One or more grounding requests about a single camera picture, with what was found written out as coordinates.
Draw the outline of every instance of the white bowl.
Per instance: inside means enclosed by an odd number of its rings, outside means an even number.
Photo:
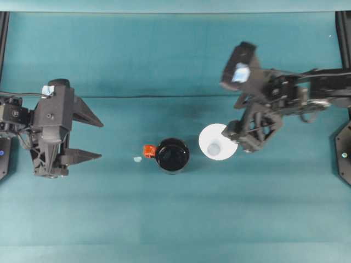
[[[231,157],[237,144],[222,135],[226,125],[214,123],[202,130],[199,136],[201,151],[210,159],[221,161]]]

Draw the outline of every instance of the screw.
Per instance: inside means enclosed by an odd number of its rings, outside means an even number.
[[[276,94],[278,94],[279,93],[279,89],[274,89],[273,91],[272,91],[272,95],[276,95]]]
[[[15,118],[17,118],[18,116],[20,116],[19,111],[13,110],[13,111],[12,111],[12,116],[15,117]]]
[[[54,115],[51,114],[51,113],[48,113],[48,114],[46,115],[46,117],[47,117],[48,119],[54,119]]]

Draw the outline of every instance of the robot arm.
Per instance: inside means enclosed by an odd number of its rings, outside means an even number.
[[[22,107],[22,98],[0,97],[0,135],[8,139],[19,137],[22,146],[30,151],[35,175],[57,178],[68,175],[68,166],[72,164],[101,157],[69,148],[72,122],[97,127],[103,124],[75,96],[67,79],[55,79],[48,86],[53,88],[52,94],[41,98],[34,110]]]
[[[242,91],[235,108],[245,108],[242,119],[231,121],[222,134],[240,144],[246,152],[262,149],[282,126],[285,115],[299,115],[302,121],[309,123],[330,105],[351,105],[351,72],[333,69],[286,74],[265,70],[259,65],[255,49],[246,42],[237,46],[221,81],[229,90]]]

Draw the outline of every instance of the teal tablecloth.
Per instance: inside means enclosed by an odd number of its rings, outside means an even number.
[[[71,134],[71,147],[101,159],[47,180],[32,176],[28,152],[14,152],[14,172],[0,182],[0,262],[350,262],[351,188],[337,176],[332,143],[345,110],[314,124],[287,117],[252,155],[215,162],[197,145],[206,125],[241,117],[218,86],[235,45],[257,43],[266,67],[340,67],[332,13],[10,22],[3,90],[67,77],[77,94],[107,98],[85,98],[105,127],[75,123]],[[108,97],[129,95],[178,97]],[[190,146],[184,173],[134,162],[143,144],[170,136]]]
[[[0,0],[1,10],[84,13],[274,13],[351,9],[349,0]]]

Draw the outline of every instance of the small white object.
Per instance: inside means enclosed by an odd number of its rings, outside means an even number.
[[[50,96],[51,94],[54,93],[54,91],[55,91],[55,86],[44,85],[42,89],[42,94],[46,96]]]
[[[251,71],[246,64],[238,63],[236,64],[236,70],[234,72],[234,76],[231,79],[231,81],[244,83],[248,80],[250,73]]]
[[[136,163],[140,163],[142,160],[143,160],[143,158],[141,156],[134,157],[134,161]]]
[[[221,161],[231,157],[237,144],[222,135],[226,125],[214,123],[202,130],[199,136],[201,151],[210,159]]]

